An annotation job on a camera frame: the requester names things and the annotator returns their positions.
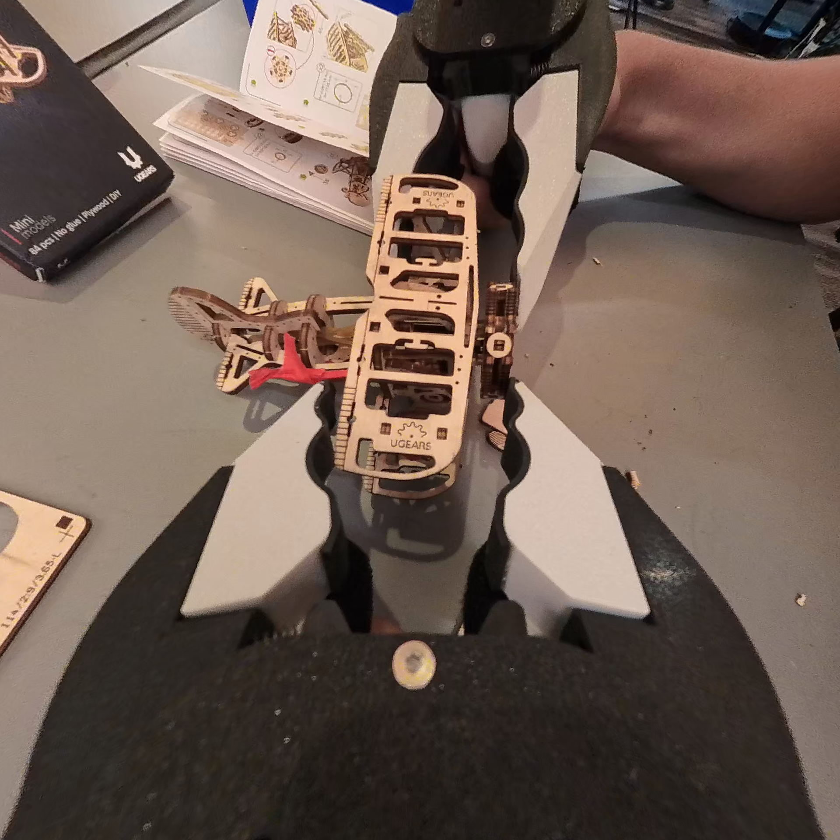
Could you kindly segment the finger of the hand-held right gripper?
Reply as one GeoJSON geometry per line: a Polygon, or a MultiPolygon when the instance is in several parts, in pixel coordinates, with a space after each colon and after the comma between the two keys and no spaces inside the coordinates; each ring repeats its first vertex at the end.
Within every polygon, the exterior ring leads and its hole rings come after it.
{"type": "Polygon", "coordinates": [[[577,164],[580,71],[550,72],[510,105],[510,135],[524,153],[525,173],[511,225],[518,251],[518,326],[534,309],[573,200],[581,184],[577,164]]]}
{"type": "Polygon", "coordinates": [[[439,98],[425,82],[405,81],[397,86],[375,166],[376,202],[390,175],[446,175],[476,185],[462,104],[461,98],[439,98]]]}

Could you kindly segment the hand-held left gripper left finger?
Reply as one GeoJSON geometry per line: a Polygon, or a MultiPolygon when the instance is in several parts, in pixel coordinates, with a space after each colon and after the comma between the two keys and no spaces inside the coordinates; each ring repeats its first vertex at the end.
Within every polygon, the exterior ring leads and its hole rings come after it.
{"type": "Polygon", "coordinates": [[[370,562],[327,486],[334,398],[332,383],[314,385],[236,459],[184,617],[258,608],[291,628],[332,598],[353,632],[370,632],[370,562]]]}

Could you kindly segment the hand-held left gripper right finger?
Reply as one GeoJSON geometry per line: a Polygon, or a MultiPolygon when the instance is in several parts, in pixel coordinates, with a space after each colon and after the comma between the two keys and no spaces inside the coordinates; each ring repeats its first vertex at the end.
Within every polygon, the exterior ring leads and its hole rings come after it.
{"type": "Polygon", "coordinates": [[[487,540],[470,567],[466,634],[515,602],[531,635],[558,637],[575,610],[644,620],[650,605],[601,460],[525,384],[511,381],[507,442],[487,540]]]}

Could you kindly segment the wooden model biplane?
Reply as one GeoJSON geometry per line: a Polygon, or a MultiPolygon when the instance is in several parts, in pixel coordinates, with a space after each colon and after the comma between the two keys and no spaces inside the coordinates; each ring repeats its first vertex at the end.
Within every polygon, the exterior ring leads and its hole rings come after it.
{"type": "Polygon", "coordinates": [[[337,469],[374,495],[436,496],[459,472],[470,405],[499,407],[512,365],[519,290],[480,293],[476,198],[444,175],[392,175],[374,216],[367,297],[278,298],[249,280],[238,305],[175,287],[167,304],[186,331],[224,351],[225,393],[270,381],[343,383],[334,432],[337,469]]]}

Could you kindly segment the person's right forearm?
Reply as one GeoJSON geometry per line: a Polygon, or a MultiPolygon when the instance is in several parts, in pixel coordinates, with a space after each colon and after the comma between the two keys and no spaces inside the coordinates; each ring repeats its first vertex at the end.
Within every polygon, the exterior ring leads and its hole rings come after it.
{"type": "Polygon", "coordinates": [[[839,57],[760,59],[634,30],[593,148],[746,214],[839,218],[839,57]]]}

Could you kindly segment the grey desk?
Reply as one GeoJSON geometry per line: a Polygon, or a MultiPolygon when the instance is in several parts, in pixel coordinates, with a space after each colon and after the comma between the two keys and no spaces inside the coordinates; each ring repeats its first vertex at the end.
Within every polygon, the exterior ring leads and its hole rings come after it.
{"type": "MultiPolygon", "coordinates": [[[[2,656],[2,829],[127,570],[302,389],[221,395],[173,286],[361,294],[368,238],[174,163],[170,199],[52,284],[2,264],[2,489],[91,530],[2,656]]],[[[593,154],[518,373],[694,554],[752,637],[838,838],[838,351],[797,227],[593,154]]]]}

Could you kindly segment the person's right hand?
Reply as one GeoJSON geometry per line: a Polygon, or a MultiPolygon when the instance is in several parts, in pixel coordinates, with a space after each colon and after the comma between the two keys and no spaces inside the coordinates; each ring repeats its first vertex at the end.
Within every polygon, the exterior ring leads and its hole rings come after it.
{"type": "Polygon", "coordinates": [[[481,233],[502,229],[510,224],[510,219],[497,210],[490,182],[485,176],[466,168],[461,180],[476,196],[476,224],[481,233]]]}

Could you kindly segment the white instruction booklet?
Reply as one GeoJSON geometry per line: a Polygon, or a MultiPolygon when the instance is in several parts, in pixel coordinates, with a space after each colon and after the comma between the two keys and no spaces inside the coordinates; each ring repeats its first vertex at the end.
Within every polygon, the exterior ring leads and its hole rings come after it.
{"type": "Polygon", "coordinates": [[[395,26],[366,2],[258,2],[238,89],[146,67],[196,92],[155,122],[161,151],[369,235],[371,88],[395,26]]]}

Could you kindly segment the blue plastic bin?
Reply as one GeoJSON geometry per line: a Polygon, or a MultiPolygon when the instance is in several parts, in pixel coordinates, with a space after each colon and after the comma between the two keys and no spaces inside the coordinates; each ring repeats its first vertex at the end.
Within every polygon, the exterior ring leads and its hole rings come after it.
{"type": "MultiPolygon", "coordinates": [[[[365,3],[380,8],[394,15],[399,15],[411,10],[413,1],[364,1],[365,3]]],[[[258,1],[243,1],[248,24],[254,23],[258,1]]]]}

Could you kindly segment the wooden parts sheet with holes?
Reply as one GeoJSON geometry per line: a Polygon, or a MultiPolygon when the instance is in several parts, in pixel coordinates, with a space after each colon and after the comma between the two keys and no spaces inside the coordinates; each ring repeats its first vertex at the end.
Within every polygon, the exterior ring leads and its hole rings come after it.
{"type": "Polygon", "coordinates": [[[88,535],[81,514],[2,490],[17,526],[1,554],[1,652],[25,624],[70,556],[88,535]]]}

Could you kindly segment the black model kit box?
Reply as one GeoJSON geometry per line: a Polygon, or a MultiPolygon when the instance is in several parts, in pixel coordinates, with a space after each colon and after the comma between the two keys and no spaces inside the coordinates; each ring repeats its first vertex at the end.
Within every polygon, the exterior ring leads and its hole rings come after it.
{"type": "Polygon", "coordinates": [[[174,173],[20,2],[1,3],[1,252],[55,279],[167,193],[174,173]]]}

